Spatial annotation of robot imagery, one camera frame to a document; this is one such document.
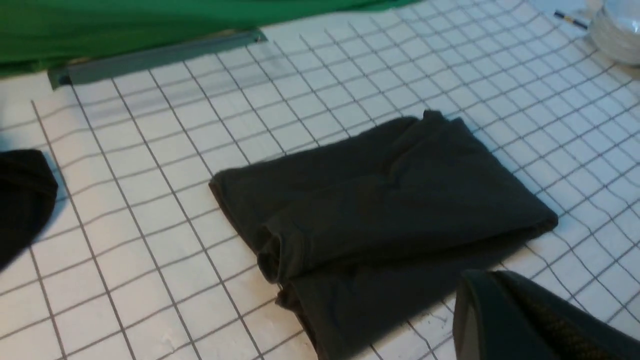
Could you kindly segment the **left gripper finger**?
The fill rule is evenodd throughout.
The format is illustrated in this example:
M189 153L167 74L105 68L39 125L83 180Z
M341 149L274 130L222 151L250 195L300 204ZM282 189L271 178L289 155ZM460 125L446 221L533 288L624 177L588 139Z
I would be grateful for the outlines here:
M506 270L464 271L452 335L458 360L637 360L640 344Z

